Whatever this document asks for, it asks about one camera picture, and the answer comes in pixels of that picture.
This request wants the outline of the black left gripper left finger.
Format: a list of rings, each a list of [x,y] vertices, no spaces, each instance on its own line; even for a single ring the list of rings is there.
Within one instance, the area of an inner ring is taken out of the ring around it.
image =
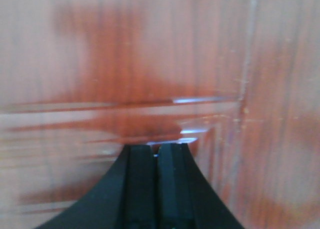
[[[148,145],[125,145],[102,179],[40,229],[155,229],[155,158]]]

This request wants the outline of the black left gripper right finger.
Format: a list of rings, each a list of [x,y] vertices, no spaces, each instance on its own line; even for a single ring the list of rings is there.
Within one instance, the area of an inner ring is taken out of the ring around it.
[[[159,228],[243,228],[200,171],[188,144],[161,145],[157,172]]]

